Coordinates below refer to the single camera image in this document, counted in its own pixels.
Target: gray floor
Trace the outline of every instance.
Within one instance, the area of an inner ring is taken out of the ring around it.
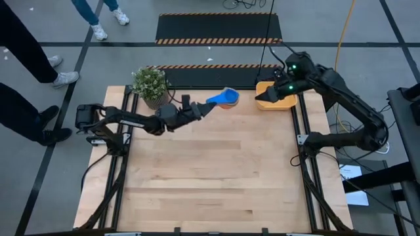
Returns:
[[[85,41],[88,24],[78,15],[69,0],[6,0],[27,28],[43,43]],[[88,0],[95,10],[98,0]],[[270,1],[260,9],[246,10],[243,6],[233,10],[269,11]],[[119,0],[121,8],[131,18],[128,26],[120,26],[106,5],[100,11],[100,21],[111,42],[153,42],[158,24],[158,14],[167,12],[227,12],[222,0]],[[351,0],[277,0],[274,12],[278,13],[283,38],[287,42],[338,42]],[[389,9],[405,42],[420,42],[417,0],[387,0]],[[347,43],[397,43],[379,0],[357,1],[346,33]],[[10,53],[0,51],[0,82],[19,91],[40,110],[53,104],[62,105],[66,87],[54,90],[39,84]],[[46,54],[60,54],[64,62],[58,71],[71,71],[79,59],[81,47],[45,47]],[[274,48],[282,57],[289,52]],[[302,47],[315,62],[333,66],[336,48]],[[410,48],[413,59],[420,63],[420,49]],[[237,64],[259,63],[262,47],[90,47],[81,67],[70,100],[63,127],[74,129],[75,108],[79,104],[102,102],[108,85],[126,85],[131,82],[131,72],[140,66],[156,64]],[[265,62],[275,62],[266,54]],[[387,104],[386,92],[416,83],[403,50],[399,47],[343,48],[339,69],[347,85],[356,94],[377,109]],[[344,109],[343,120],[358,126],[358,122]],[[332,111],[330,123],[335,122]],[[386,121],[394,121],[392,112],[385,113]],[[14,235],[30,195],[35,177],[46,148],[0,127],[0,232]],[[388,165],[407,161],[396,127],[390,130],[390,152],[374,153],[367,159],[387,160]],[[79,202],[79,184],[87,168],[91,146],[83,136],[72,136],[59,143],[52,154],[45,179],[26,233],[44,233],[71,230]],[[349,154],[362,152],[348,148]],[[366,214],[350,209],[356,229],[366,233],[396,234],[390,214]],[[405,215],[406,206],[402,205]]]

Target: hazard stripe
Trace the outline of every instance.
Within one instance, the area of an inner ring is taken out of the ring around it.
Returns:
[[[162,13],[159,16],[207,16],[207,15],[238,15],[238,14],[270,14],[269,12],[200,12],[200,13]]]
[[[278,38],[204,38],[204,39],[156,39],[156,44],[258,44],[258,43],[279,43]]]
[[[148,69],[209,69],[209,68],[258,68],[259,64],[225,64],[225,65],[168,65],[168,66],[146,66]],[[276,68],[277,64],[263,64],[262,68]]]

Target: white paper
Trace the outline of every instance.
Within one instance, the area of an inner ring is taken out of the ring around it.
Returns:
[[[351,179],[357,176],[362,175],[362,168],[358,166],[346,165],[340,169],[340,173],[346,178]],[[369,201],[366,193],[363,191],[356,191],[346,194],[347,204],[349,205],[359,205],[359,206],[369,206]]]

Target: wooden table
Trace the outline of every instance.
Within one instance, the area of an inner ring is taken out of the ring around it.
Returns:
[[[123,91],[108,87],[104,105],[121,107]],[[190,94],[192,101],[203,103],[216,93],[179,90],[177,97]],[[260,111],[254,96],[255,91],[241,90],[235,108],[215,108],[175,133],[152,136],[135,128],[117,230],[259,233],[267,227],[271,233],[310,232],[301,170],[289,164],[297,155],[291,112]],[[329,133],[321,96],[309,91],[305,100],[312,131]],[[137,113],[154,112],[139,100]],[[302,129],[300,112],[298,116]],[[322,151],[335,155],[333,148]],[[94,147],[89,164],[105,152],[105,146]],[[101,202],[110,159],[88,173],[75,227]],[[326,201],[352,227],[337,163],[319,154],[318,167]],[[113,207],[111,203],[107,226]]]

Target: yellow cable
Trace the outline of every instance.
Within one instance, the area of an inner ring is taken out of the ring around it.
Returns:
[[[353,13],[353,8],[354,8],[354,4],[355,4],[356,0],[353,0],[352,2],[352,6],[350,7],[350,11],[348,12],[347,15],[347,19],[346,19],[346,23],[344,24],[344,28],[343,28],[343,32],[341,32],[341,37],[340,37],[340,41],[339,41],[339,46],[337,47],[337,55],[335,55],[335,65],[334,65],[334,70],[337,71],[337,66],[339,64],[339,57],[340,57],[340,50],[341,50],[341,43],[343,42],[344,39],[344,35],[346,34],[346,30],[347,30],[347,26],[348,26],[348,22],[350,21],[350,17],[352,16]],[[335,117],[339,120],[339,123],[341,125],[341,127],[346,131],[349,132],[346,127],[343,125],[343,123],[341,122],[341,119],[339,117],[339,107],[340,105],[337,104],[337,111],[334,110],[333,111],[335,113]]]

